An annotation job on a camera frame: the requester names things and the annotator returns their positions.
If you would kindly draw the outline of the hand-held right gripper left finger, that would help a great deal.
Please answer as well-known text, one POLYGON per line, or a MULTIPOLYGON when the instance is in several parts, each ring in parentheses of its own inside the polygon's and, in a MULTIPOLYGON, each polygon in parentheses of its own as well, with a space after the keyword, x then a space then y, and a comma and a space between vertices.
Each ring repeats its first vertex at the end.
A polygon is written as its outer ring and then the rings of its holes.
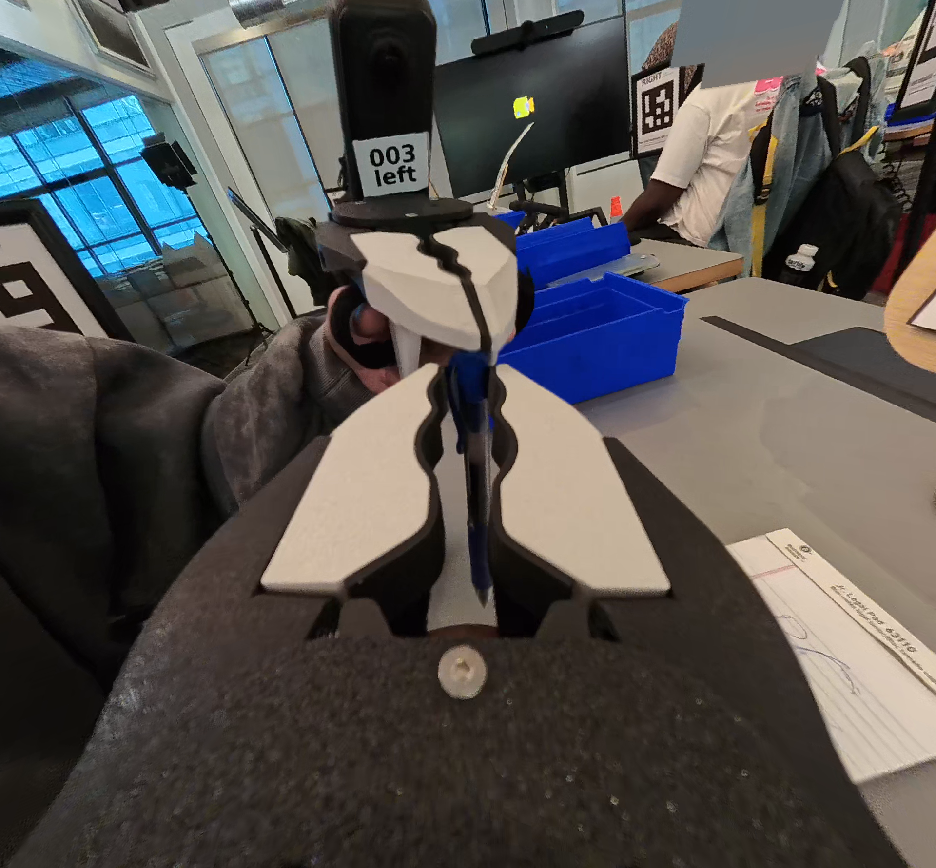
POLYGON ((337 427, 261 588, 341 603, 371 599, 384 613, 426 600, 445 558, 435 470, 447 411, 445 372, 427 364, 337 427))

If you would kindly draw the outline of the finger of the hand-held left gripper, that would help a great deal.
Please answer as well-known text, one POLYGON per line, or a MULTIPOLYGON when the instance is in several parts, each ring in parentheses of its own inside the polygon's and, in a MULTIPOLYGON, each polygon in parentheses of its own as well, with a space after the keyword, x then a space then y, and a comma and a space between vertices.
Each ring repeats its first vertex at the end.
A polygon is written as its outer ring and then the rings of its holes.
POLYGON ((436 340, 497 361, 517 328, 516 255, 493 223, 439 231, 431 243, 442 265, 432 306, 436 340))
POLYGON ((482 336, 460 277, 419 250, 403 231, 353 231, 367 302, 393 324, 459 350, 481 350, 482 336))

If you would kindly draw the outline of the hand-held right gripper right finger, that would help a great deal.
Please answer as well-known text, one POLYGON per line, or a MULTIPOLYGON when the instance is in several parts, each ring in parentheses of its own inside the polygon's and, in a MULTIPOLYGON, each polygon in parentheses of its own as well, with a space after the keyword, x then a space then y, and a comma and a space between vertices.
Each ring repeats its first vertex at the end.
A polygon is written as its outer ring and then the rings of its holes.
POLYGON ((499 623, 539 626, 556 603, 667 597, 671 581, 601 432, 506 364, 490 406, 487 561, 499 623))

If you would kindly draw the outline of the blue retractable pen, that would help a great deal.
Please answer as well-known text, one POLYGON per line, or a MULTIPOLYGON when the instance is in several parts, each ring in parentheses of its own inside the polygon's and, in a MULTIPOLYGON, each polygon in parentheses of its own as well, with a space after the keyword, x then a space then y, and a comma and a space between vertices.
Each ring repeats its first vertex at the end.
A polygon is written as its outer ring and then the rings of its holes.
POLYGON ((490 368, 482 353, 459 352, 447 368, 448 400, 462 455, 467 507, 467 545, 474 592, 485 607, 493 583, 488 564, 492 426, 488 404, 490 368))

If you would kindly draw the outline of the white lined notepad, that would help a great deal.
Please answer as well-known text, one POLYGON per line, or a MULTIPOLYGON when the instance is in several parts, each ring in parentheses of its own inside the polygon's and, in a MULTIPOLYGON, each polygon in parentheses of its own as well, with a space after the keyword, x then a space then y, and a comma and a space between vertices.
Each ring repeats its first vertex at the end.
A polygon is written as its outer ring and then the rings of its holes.
POLYGON ((784 528, 728 547, 796 655, 850 779, 935 758, 935 655, 784 528))

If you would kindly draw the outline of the person's left forearm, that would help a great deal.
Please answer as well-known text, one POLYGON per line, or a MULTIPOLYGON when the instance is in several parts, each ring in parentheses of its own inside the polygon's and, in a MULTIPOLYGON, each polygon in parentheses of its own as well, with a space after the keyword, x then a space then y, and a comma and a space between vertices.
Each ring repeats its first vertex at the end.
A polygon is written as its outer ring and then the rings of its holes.
POLYGON ((330 316, 288 324, 207 407, 200 458, 209 496, 224 518, 394 382, 393 367, 356 365, 331 328, 330 316))

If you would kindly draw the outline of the blue plastic bin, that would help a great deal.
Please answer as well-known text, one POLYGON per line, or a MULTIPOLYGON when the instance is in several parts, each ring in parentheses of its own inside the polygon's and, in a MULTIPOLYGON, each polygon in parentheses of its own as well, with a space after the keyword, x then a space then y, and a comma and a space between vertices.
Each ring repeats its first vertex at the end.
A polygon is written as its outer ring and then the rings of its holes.
POLYGON ((612 264, 630 253, 631 242, 620 222, 595 226, 590 218, 577 219, 516 237, 518 266, 531 277, 535 290, 612 264))
POLYGON ((578 404, 675 373, 688 298, 606 274, 535 294, 499 362, 578 404))

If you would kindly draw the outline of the large black monitor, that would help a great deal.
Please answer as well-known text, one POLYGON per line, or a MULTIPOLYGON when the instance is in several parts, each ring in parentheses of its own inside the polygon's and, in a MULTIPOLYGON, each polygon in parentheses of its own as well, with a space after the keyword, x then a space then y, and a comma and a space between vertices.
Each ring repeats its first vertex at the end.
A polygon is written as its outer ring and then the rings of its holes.
POLYGON ((456 197, 564 172, 630 150, 623 17, 522 51, 438 65, 434 119, 456 197))

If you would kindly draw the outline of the neighbouring grey desk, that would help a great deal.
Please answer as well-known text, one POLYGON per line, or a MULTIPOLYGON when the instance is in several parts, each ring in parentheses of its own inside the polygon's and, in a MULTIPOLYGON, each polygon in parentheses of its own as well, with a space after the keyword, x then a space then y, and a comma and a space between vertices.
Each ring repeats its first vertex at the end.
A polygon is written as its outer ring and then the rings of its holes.
POLYGON ((672 293, 705 289, 739 277, 744 269, 742 255, 694 245, 642 240, 632 245, 631 250, 652 256, 658 262, 657 266, 643 271, 639 279, 672 293))

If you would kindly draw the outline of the black studio light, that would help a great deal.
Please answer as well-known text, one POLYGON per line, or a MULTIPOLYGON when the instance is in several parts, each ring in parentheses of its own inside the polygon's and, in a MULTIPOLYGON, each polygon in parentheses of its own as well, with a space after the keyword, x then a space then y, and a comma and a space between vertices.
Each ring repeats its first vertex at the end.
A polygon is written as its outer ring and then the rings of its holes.
POLYGON ((168 141, 164 134, 145 137, 139 156, 165 187, 187 193, 195 185, 193 162, 177 141, 168 141))

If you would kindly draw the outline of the black framed marker sign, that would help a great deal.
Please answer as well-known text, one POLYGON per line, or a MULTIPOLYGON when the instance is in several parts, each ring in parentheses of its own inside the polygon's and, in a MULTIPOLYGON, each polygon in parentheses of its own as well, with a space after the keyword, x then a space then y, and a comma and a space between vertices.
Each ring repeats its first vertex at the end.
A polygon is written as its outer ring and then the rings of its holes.
POLYGON ((662 151, 676 115, 700 84, 704 65, 659 64, 631 76, 630 152, 643 159, 662 151))

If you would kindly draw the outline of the denim jacket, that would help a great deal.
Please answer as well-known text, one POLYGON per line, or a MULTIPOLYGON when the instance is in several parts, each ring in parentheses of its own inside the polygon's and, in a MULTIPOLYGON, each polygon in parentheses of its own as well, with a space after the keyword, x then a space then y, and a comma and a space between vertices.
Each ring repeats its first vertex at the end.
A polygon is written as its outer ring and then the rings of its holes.
MULTIPOLYGON (((869 119, 875 120, 881 126, 881 133, 867 150, 867 155, 873 171, 882 180, 875 169, 875 163, 883 149, 886 61, 882 54, 873 52, 869 46, 860 55, 867 56, 872 66, 874 95, 869 119)), ((799 105, 801 102, 811 103, 808 97, 816 89, 817 77, 819 76, 785 77, 782 80, 778 100, 770 114, 774 116, 774 134, 780 140, 777 158, 779 176, 776 183, 780 204, 778 207, 769 207, 766 226, 767 242, 771 241, 778 230, 780 218, 789 218, 794 207, 801 202, 806 194, 809 179, 813 178, 813 175, 825 166, 829 159, 828 148, 825 141, 820 138, 821 127, 818 117, 804 118, 799 121, 799 105)), ((846 115, 846 107, 854 101, 857 93, 858 78, 848 72, 846 64, 827 71, 822 77, 828 77, 831 80, 838 95, 838 111, 841 115, 846 115)), ((744 277, 754 277, 751 270, 753 186, 749 157, 750 154, 733 181, 717 221, 716 230, 709 242, 717 250, 742 255, 744 277)))

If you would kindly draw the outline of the black backpack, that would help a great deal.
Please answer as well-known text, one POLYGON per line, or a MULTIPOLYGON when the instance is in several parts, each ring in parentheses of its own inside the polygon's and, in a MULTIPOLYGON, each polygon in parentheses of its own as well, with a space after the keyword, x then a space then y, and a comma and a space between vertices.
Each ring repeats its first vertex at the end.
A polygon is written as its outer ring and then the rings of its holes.
POLYGON ((881 133, 869 119, 873 76, 869 58, 859 55, 846 64, 858 78, 854 101, 839 113, 837 91, 828 77, 801 102, 799 121, 818 117, 820 138, 829 159, 807 182, 806 194, 767 242, 769 207, 778 207, 777 158, 780 140, 770 115, 753 137, 749 164, 753 186, 752 255, 754 277, 779 281, 785 258, 800 244, 819 248, 814 274, 817 290, 861 300, 872 288, 891 254, 902 215, 901 203, 872 169, 867 150, 881 133))

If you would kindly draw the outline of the square marker poster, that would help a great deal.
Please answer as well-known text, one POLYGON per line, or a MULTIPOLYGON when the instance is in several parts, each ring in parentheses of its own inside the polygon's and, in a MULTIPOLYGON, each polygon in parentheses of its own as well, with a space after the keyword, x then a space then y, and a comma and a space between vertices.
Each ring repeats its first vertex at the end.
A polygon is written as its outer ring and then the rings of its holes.
POLYGON ((35 199, 1 203, 1 324, 135 342, 35 199))

